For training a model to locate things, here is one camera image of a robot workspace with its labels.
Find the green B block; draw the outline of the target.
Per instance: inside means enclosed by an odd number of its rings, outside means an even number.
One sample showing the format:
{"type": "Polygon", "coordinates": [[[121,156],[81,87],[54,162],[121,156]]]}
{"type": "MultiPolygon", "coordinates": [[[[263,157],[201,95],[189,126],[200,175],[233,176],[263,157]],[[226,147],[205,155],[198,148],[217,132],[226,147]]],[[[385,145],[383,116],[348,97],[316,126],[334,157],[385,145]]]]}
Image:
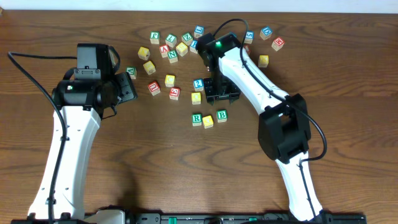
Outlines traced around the green B block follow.
{"type": "Polygon", "coordinates": [[[228,113],[226,110],[218,110],[216,112],[217,122],[224,123],[228,120],[228,113]]]}

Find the yellow O block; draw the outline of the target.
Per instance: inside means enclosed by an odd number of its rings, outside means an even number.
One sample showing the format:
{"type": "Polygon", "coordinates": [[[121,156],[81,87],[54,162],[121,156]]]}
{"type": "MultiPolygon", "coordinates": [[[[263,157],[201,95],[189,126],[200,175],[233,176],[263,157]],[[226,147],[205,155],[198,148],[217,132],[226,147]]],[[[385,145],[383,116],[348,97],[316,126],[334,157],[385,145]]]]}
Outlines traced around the yellow O block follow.
{"type": "Polygon", "coordinates": [[[214,125],[214,121],[211,115],[204,116],[202,118],[202,122],[205,129],[212,128],[214,125]]]}

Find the green R block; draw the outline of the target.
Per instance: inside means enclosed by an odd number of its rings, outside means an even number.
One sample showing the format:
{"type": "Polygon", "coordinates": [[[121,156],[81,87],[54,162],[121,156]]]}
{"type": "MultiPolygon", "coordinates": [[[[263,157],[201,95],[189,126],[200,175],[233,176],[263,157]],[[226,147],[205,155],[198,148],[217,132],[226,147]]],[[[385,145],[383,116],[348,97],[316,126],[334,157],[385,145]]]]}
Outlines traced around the green R block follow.
{"type": "Polygon", "coordinates": [[[202,125],[202,115],[200,113],[192,114],[192,126],[202,125]]]}

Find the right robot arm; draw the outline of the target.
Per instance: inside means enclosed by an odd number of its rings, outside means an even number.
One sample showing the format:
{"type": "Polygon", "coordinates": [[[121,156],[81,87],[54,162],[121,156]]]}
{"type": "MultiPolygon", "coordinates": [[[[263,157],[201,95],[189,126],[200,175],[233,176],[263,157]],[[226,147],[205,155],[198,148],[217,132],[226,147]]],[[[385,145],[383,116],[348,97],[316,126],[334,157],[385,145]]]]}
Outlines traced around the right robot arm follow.
{"type": "Polygon", "coordinates": [[[205,34],[198,38],[196,50],[211,72],[204,80],[207,102],[234,101],[240,95],[249,100],[259,115],[259,144],[280,169],[291,214],[302,222],[319,220],[323,208],[309,171],[308,142],[310,126],[320,127],[308,115],[304,98],[289,96],[273,84],[233,34],[218,39],[205,34]]]}

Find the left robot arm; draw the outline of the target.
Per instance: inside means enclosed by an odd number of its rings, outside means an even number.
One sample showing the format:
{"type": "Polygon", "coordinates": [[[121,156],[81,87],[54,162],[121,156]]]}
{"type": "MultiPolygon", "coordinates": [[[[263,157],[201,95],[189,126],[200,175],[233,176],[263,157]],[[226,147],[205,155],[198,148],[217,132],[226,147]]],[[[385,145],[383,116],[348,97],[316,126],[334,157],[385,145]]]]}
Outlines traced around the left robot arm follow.
{"type": "Polygon", "coordinates": [[[23,223],[133,223],[116,206],[87,215],[85,180],[91,147],[107,108],[133,100],[137,93],[127,72],[119,73],[120,56],[105,44],[78,44],[76,67],[69,69],[51,93],[9,52],[14,65],[43,91],[54,108],[53,137],[40,189],[23,223]]]}

